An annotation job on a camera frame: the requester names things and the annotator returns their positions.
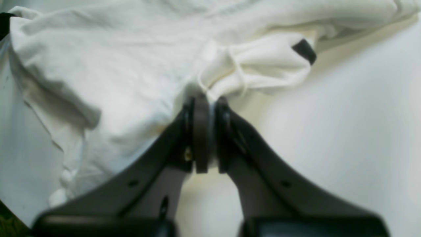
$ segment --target green surface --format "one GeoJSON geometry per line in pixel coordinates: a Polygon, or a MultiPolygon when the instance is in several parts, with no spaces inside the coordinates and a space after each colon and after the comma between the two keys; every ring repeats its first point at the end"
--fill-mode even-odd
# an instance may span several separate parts
{"type": "Polygon", "coordinates": [[[0,237],[24,237],[29,229],[0,201],[0,237]]]}

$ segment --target white fabric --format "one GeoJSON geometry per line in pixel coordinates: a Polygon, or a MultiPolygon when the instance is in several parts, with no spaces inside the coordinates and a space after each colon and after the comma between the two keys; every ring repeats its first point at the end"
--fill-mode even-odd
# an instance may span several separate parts
{"type": "Polygon", "coordinates": [[[125,0],[39,16],[14,8],[11,69],[64,151],[58,205],[127,167],[180,109],[187,85],[209,100],[292,86],[310,71],[291,46],[411,15],[420,1],[125,0]]]}

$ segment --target black object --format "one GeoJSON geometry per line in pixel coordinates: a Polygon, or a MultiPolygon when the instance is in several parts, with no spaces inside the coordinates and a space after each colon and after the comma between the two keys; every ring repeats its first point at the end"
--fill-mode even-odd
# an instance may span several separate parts
{"type": "Polygon", "coordinates": [[[115,178],[43,213],[37,237],[173,237],[185,174],[207,172],[216,148],[219,171],[240,194],[244,237],[387,237],[377,215],[337,198],[289,167],[221,98],[214,124],[203,97],[191,99],[155,143],[115,178]],[[215,145],[209,145],[209,128],[215,145]]]}
{"type": "Polygon", "coordinates": [[[302,39],[298,42],[298,44],[292,46],[292,49],[295,50],[295,52],[297,52],[301,57],[307,59],[310,62],[310,65],[313,65],[317,59],[316,53],[305,39],[302,39]]]}
{"type": "Polygon", "coordinates": [[[12,13],[0,13],[0,40],[2,40],[10,31],[10,18],[15,16],[12,13]]]}

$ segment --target white background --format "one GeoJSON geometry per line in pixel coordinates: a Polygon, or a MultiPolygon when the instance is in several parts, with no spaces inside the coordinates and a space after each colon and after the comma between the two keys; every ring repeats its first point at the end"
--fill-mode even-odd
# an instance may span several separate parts
{"type": "MultiPolygon", "coordinates": [[[[49,12],[85,0],[5,0],[49,12]]],[[[322,42],[302,85],[231,101],[291,166],[382,215],[393,237],[421,236],[421,23],[416,17],[322,42]]],[[[57,189],[61,151],[22,101],[0,57],[0,199],[26,224],[57,189]]],[[[184,237],[233,237],[235,186],[211,170],[183,187],[184,237]]]]}

